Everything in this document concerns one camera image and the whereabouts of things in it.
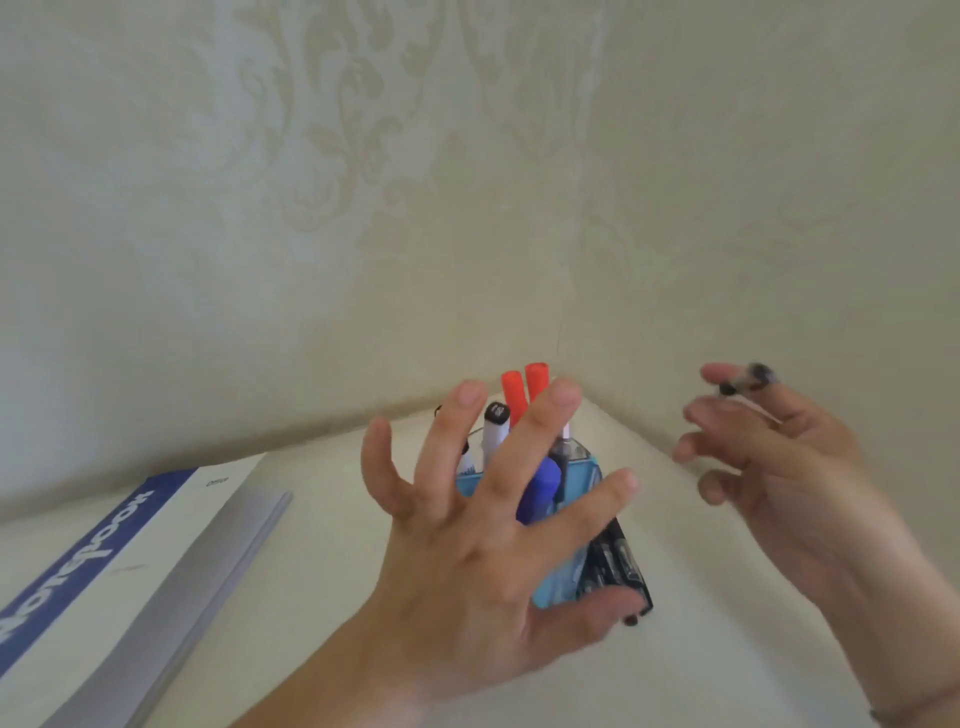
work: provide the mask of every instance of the finger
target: finger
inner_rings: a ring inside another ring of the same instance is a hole
[[[536,586],[553,569],[597,536],[629,503],[638,488],[629,469],[611,473],[560,513],[524,529],[516,542],[517,568]]]
[[[727,452],[705,432],[687,432],[682,435],[676,447],[673,448],[672,457],[674,462],[680,465],[685,465],[698,457],[712,457],[738,470],[743,470],[749,464],[748,460]]]
[[[580,388],[569,379],[555,379],[496,449],[469,508],[514,513],[540,462],[579,406]]]
[[[399,476],[391,453],[393,433],[382,417],[373,420],[360,448],[360,472],[367,492],[394,518],[406,518],[413,511],[410,484]]]
[[[483,382],[461,382],[444,400],[430,426],[414,468],[414,494],[418,509],[432,521],[450,515],[457,498],[457,464],[486,400]]]
[[[700,376],[709,384],[721,384],[742,374],[744,367],[735,364],[710,363],[700,370]],[[828,412],[813,400],[809,400],[793,391],[781,382],[773,382],[755,392],[741,393],[746,399],[755,402],[781,422],[800,415],[828,415]]]
[[[736,501],[740,491],[740,476],[721,470],[707,471],[697,481],[697,491],[707,505]]]
[[[577,601],[536,610],[531,617],[529,667],[546,667],[559,657],[603,640],[621,620],[644,609],[643,597],[626,587],[606,587]]]
[[[684,409],[684,416],[733,457],[757,463],[770,474],[798,478],[816,464],[813,450],[784,437],[737,402],[699,397]]]

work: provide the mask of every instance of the blue pen holder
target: blue pen holder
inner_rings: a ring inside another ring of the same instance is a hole
[[[564,500],[550,506],[548,518],[563,510],[578,497],[588,493],[603,477],[600,473],[600,466],[597,465],[597,461],[589,453],[589,450],[576,440],[571,440],[569,443],[571,445],[568,452],[570,461],[566,467]],[[480,448],[474,449],[472,443],[470,449],[474,452],[480,451]],[[482,473],[458,475],[457,489],[467,497],[472,496],[482,476]],[[565,601],[575,601],[577,585],[580,582],[580,574],[584,569],[586,560],[587,548],[584,546],[577,551],[573,558],[551,572],[543,580],[534,593],[534,603],[538,607],[550,607]]]

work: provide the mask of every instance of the blue marker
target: blue marker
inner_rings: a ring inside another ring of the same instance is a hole
[[[546,518],[560,480],[560,466],[550,458],[544,458],[516,507],[516,519],[523,525],[530,525]]]

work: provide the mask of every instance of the orange marker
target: orange marker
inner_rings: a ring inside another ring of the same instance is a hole
[[[503,384],[503,396],[510,407],[510,427],[523,417],[527,411],[527,393],[523,391],[523,375],[520,372],[505,372],[500,378]]]
[[[527,364],[524,371],[527,373],[527,389],[532,402],[540,396],[540,392],[550,386],[550,367],[539,361],[536,364]]]

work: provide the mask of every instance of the bracelet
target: bracelet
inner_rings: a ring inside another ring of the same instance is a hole
[[[955,697],[960,697],[960,683],[951,685],[943,691],[935,692],[930,697],[925,697],[913,705],[908,705],[906,708],[900,708],[897,711],[889,711],[886,713],[870,711],[870,717],[873,718],[878,725],[883,726],[883,728],[906,728],[914,719],[921,716],[930,708],[936,708],[941,703],[948,702]]]

